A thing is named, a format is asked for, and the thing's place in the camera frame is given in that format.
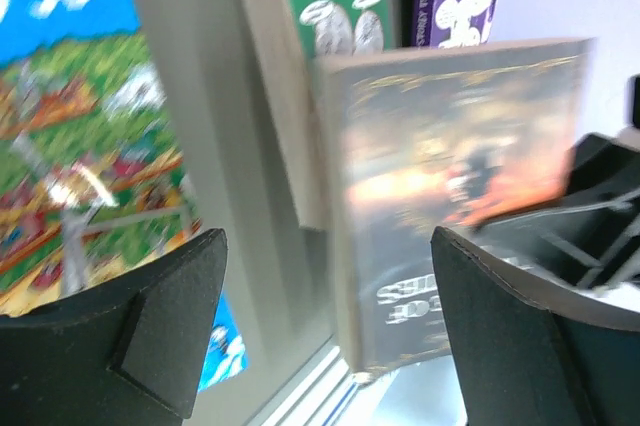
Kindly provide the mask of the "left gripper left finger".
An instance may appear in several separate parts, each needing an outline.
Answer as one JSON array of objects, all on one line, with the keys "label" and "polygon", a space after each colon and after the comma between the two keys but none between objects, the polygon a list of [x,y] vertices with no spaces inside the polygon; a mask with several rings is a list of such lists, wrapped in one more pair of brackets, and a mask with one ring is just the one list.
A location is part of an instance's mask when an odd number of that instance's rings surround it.
[{"label": "left gripper left finger", "polygon": [[224,230],[98,286],[1,318],[4,425],[180,425],[227,264]]}]

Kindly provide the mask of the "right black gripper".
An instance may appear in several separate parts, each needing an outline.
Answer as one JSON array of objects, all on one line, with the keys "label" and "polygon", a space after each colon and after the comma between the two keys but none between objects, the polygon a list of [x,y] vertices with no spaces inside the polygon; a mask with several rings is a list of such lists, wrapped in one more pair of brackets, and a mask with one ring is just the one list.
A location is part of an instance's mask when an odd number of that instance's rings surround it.
[{"label": "right black gripper", "polygon": [[474,229],[494,255],[511,251],[582,290],[639,283],[639,78],[628,82],[629,123],[616,138],[596,133],[575,148],[565,195],[483,221]]}]

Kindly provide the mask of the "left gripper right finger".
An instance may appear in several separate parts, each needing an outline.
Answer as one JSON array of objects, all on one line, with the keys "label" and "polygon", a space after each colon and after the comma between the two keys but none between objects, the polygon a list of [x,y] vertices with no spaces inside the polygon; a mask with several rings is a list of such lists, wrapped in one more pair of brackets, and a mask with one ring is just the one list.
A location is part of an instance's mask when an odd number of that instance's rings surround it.
[{"label": "left gripper right finger", "polygon": [[438,226],[433,267],[471,425],[636,425],[639,315]]}]

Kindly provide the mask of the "dark tale of two cities book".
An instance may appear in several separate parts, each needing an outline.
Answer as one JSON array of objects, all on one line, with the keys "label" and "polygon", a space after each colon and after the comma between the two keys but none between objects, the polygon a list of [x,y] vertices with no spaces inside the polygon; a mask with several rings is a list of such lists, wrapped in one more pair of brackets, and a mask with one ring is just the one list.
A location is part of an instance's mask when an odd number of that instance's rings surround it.
[{"label": "dark tale of two cities book", "polygon": [[430,245],[561,196],[593,40],[315,62],[335,337],[369,384],[450,351]]}]

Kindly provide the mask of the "blue 26-storey treehouse book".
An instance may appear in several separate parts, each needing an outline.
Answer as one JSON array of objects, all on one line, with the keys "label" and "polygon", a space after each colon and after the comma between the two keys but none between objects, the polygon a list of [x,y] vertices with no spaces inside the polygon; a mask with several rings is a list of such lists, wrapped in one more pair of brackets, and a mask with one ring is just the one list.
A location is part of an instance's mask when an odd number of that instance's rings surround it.
[{"label": "blue 26-storey treehouse book", "polygon": [[1,313],[203,231],[133,0],[1,0]]}]

